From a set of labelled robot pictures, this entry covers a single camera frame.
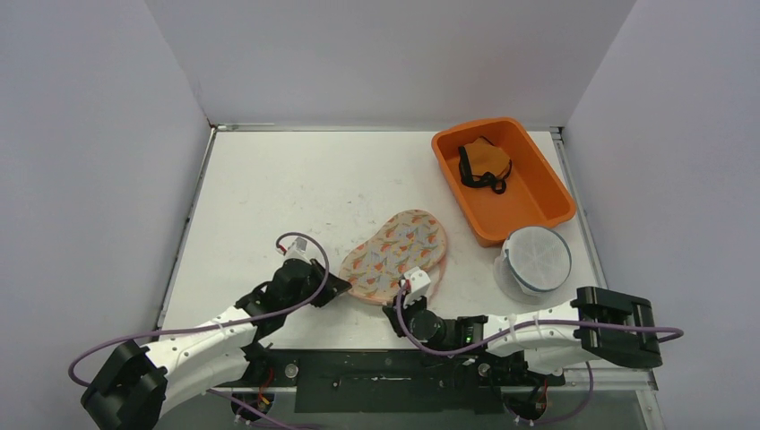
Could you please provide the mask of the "pink carrot-print laundry bag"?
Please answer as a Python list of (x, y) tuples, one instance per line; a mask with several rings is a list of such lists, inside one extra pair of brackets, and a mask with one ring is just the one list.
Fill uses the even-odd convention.
[(397, 293), (398, 280), (419, 268), (431, 278), (430, 292), (435, 294), (447, 250), (445, 229), (436, 217), (423, 210), (402, 211), (343, 258), (338, 276), (349, 282), (351, 297), (384, 305)]

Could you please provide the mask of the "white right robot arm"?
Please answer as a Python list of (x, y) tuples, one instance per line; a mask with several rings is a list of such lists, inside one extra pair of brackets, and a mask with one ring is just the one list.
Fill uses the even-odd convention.
[(424, 297), (408, 294), (383, 312), (399, 337), (430, 356), (508, 357), (506, 371), (519, 384), (592, 360), (633, 369), (662, 364), (651, 302), (604, 288), (581, 287), (560, 305), (507, 316), (444, 319), (428, 310)]

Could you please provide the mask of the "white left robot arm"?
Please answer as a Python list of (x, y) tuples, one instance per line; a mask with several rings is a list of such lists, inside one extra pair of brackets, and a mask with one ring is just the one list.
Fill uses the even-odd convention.
[(350, 289), (320, 262), (288, 259), (272, 279), (192, 329), (119, 342), (80, 403), (100, 429), (152, 429), (179, 404), (220, 384), (260, 383), (267, 361), (259, 341), (302, 304), (323, 307)]

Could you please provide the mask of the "white mesh cylindrical laundry bag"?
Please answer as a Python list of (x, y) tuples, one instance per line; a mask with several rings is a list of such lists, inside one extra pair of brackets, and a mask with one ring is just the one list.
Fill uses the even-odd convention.
[(546, 301), (571, 274), (573, 258), (566, 240), (539, 226), (515, 230), (503, 243), (493, 265), (497, 286), (528, 305)]

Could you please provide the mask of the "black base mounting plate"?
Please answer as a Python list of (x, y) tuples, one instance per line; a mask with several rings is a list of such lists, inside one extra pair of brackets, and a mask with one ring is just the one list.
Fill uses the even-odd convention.
[(298, 413), (501, 414), (509, 402), (539, 400), (561, 375), (528, 370), (522, 354), (445, 358), (416, 349), (271, 349), (255, 353), (230, 389), (259, 395), (295, 393)]

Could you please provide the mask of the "orange plastic bin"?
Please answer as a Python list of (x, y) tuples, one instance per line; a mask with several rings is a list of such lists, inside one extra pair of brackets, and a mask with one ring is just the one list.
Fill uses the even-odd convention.
[(519, 228), (555, 228), (576, 214), (559, 175), (513, 118), (456, 125), (434, 135), (431, 146), (483, 247), (501, 245)]

